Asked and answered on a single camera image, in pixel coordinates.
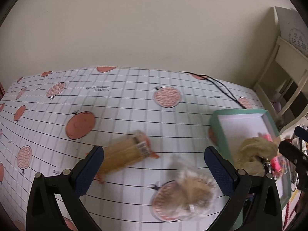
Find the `bundle of wooden sticks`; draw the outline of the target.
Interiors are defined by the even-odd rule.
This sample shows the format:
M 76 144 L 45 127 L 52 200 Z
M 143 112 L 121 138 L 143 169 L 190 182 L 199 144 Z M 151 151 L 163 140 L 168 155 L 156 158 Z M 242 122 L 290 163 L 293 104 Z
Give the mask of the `bundle of wooden sticks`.
M 149 137 L 143 131 L 136 130 L 127 138 L 118 138 L 103 148 L 104 159 L 95 175 L 103 184 L 108 174 L 130 167 L 146 158 L 158 159 L 160 156 L 152 150 Z

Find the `teal rimmed white tray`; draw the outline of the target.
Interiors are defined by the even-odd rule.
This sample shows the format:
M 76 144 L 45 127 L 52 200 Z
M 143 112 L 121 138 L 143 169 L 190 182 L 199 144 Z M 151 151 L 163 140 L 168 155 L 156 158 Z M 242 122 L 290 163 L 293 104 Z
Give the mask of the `teal rimmed white tray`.
M 273 119 L 266 110 L 217 110 L 213 112 L 213 115 L 209 119 L 209 124 L 216 138 L 216 146 L 214 148 L 233 167 L 234 155 L 245 139 L 258 137 L 259 133 L 270 134 L 275 139 L 279 134 Z M 279 162 L 283 159 L 284 156 L 279 153 Z M 264 161 L 263 167 L 265 169 L 264 175 L 267 173 L 272 174 L 269 161 Z M 274 178 L 274 180 L 280 198 L 281 210 L 283 210 L 291 197 L 289 169 L 284 169 L 282 177 L 280 179 Z M 234 224 L 233 230 L 237 230 L 242 221 L 243 218 L 239 217 Z

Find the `cream lace fabric flower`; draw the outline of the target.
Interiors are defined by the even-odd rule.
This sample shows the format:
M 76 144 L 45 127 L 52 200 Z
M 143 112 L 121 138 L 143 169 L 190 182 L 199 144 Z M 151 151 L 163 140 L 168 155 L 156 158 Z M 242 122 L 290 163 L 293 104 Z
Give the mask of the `cream lace fabric flower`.
M 265 174 L 263 162 L 269 161 L 262 158 L 264 147 L 260 137 L 245 139 L 234 155 L 234 167 L 244 169 L 249 175 L 263 177 Z

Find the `bag of cotton swabs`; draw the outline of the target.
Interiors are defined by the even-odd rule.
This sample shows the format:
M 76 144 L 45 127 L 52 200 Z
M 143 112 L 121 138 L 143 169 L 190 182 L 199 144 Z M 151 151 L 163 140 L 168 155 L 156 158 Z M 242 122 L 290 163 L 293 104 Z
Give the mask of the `bag of cotton swabs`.
M 153 215 L 163 222 L 203 219 L 213 206 L 218 185 L 208 170 L 196 168 L 179 155 L 172 156 L 174 179 L 159 186 L 153 184 Z

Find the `pink hair comb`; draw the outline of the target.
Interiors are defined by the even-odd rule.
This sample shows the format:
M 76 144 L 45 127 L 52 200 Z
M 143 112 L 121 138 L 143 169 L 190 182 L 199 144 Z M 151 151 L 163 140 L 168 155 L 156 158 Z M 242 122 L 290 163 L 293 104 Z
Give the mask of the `pink hair comb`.
M 264 152 L 262 153 L 262 158 L 267 159 L 270 162 L 271 173 L 275 179 L 280 179 L 284 173 L 284 170 L 279 162 L 279 152 L 278 152 L 278 144 L 280 143 L 280 139 L 273 139 L 270 134 L 258 134 L 265 145 Z

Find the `pomegranate print grid tablecloth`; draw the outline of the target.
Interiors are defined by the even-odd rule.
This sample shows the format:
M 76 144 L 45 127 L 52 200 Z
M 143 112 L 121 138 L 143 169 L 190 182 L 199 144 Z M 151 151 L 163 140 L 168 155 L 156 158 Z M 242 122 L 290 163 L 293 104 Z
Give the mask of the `pomegranate print grid tablecloth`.
M 209 118 L 238 108 L 240 98 L 262 108 L 249 88 L 170 71 L 84 68 L 22 77 L 1 100 L 1 204 L 23 228 L 35 173 L 57 175 L 93 146 L 140 130 L 160 157 L 110 174 L 103 184 L 94 180 L 82 203 L 102 230 L 206 230 L 226 196 L 200 221 L 164 223 L 151 213 L 152 186 L 173 178 L 175 154 L 206 170 Z

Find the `cream wooden shelf unit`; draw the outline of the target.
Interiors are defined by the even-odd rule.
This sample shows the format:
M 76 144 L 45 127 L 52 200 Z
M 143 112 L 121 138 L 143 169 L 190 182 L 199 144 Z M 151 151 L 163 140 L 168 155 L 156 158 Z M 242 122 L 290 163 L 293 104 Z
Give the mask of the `cream wooden shelf unit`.
M 274 13 L 279 34 L 254 91 L 281 128 L 307 115 L 307 26 L 295 9 Z

